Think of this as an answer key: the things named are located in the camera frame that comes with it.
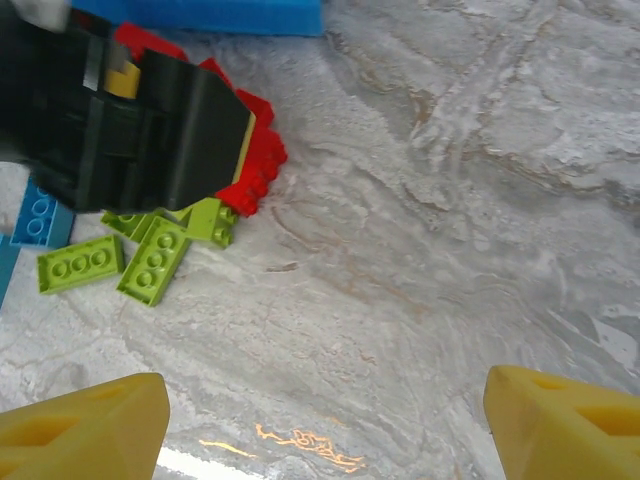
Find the marble surface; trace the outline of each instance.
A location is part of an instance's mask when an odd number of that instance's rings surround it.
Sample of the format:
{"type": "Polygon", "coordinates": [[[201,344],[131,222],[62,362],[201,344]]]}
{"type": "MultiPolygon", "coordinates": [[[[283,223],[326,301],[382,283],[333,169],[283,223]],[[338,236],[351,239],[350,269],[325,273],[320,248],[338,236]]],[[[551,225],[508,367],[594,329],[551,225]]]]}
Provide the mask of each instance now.
{"type": "MultiPolygon", "coordinates": [[[[273,101],[291,160],[155,309],[115,281],[41,297],[23,252],[2,409],[152,370],[157,479],[500,479],[492,365],[640,393],[638,1],[326,14],[324,39],[173,37],[273,101]]],[[[0,166],[5,229],[25,178],[0,166]]]]}

